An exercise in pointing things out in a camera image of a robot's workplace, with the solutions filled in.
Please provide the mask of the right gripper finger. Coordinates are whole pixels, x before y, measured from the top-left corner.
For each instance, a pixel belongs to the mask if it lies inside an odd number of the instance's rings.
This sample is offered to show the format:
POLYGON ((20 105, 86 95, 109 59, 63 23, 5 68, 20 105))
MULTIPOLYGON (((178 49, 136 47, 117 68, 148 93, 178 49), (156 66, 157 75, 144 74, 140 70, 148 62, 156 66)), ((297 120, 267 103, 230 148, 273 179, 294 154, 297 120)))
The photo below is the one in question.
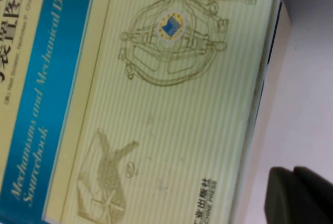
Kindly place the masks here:
POLYGON ((332 182, 304 166, 272 167, 264 212, 269 224, 332 223, 332 182))

